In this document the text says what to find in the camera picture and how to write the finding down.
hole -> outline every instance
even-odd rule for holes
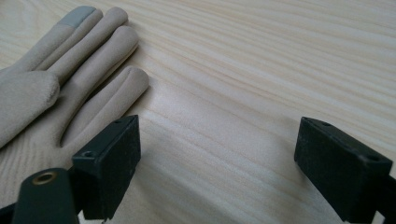
[[[367,158],[368,158],[370,161],[379,161],[379,158],[378,158],[377,156],[372,156],[372,155],[370,155],[370,156],[367,156]]]
[[[43,185],[51,182],[53,179],[55,179],[55,177],[56,177],[55,172],[46,172],[39,176],[36,176],[32,182],[34,185]]]
[[[86,151],[82,153],[83,157],[93,157],[93,153],[91,151]]]

glove finger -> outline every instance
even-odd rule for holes
[[[52,106],[58,93],[58,79],[45,71],[17,74],[4,80],[0,84],[0,147]]]
[[[111,8],[93,29],[73,48],[66,52],[52,67],[61,86],[78,67],[97,50],[123,23],[128,21],[128,14],[119,7]]]
[[[7,73],[46,70],[81,40],[102,17],[102,12],[94,7],[75,8],[10,66]]]
[[[41,137],[59,146],[65,128],[91,92],[134,52],[136,46],[136,32],[128,26],[119,27],[64,84],[56,105],[40,120],[40,125],[47,126],[42,128]]]
[[[83,147],[108,123],[122,117],[148,86],[149,77],[143,70],[126,67],[78,111],[64,134],[62,145],[73,149]]]

beige glove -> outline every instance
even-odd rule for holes
[[[137,46],[135,31],[122,26],[125,11],[111,8],[102,17],[94,7],[74,9],[1,71],[0,147],[8,143],[0,149],[1,195],[36,171],[68,166],[148,87],[146,73],[129,66],[89,99]]]

black clamp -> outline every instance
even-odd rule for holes
[[[52,168],[26,178],[0,223],[78,223],[113,218],[140,161],[138,116],[110,123],[73,158],[68,171]]]
[[[392,161],[329,123],[302,118],[294,160],[343,221],[396,223]]]

wooden table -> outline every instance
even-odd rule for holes
[[[128,112],[142,160],[111,223],[342,223],[293,160],[302,116],[396,161],[395,1],[6,0],[0,67],[81,5],[128,12],[128,64],[150,76]],[[5,206],[30,174],[0,153]]]

